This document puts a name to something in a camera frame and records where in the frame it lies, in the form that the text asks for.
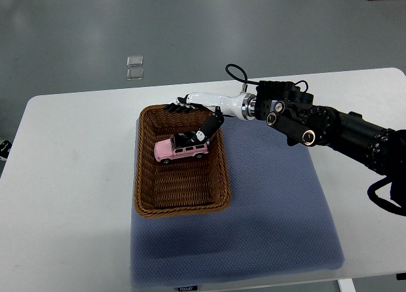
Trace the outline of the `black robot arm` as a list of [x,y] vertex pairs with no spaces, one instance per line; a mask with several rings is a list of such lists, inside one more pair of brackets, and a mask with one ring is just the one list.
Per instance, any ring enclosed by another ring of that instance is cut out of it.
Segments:
[[369,199],[395,215],[405,215],[405,130],[384,128],[365,121],[361,114],[340,112],[313,104],[313,95],[297,83],[258,81],[256,93],[248,93],[251,82],[242,80],[237,96],[189,93],[164,107],[171,112],[206,108],[213,114],[198,129],[193,141],[211,137],[225,116],[257,119],[287,137],[287,143],[328,146],[383,176],[367,190]]

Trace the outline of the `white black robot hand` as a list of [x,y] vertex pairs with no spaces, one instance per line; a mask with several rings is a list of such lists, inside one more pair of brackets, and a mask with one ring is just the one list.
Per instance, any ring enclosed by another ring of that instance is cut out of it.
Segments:
[[170,103],[164,106],[166,111],[183,112],[204,107],[214,112],[204,121],[187,143],[204,143],[217,132],[224,123],[224,116],[237,117],[240,120],[250,120],[248,104],[251,101],[250,93],[237,96],[217,95],[214,93],[190,93],[187,97],[178,97],[177,103],[186,103],[186,106],[176,106]]

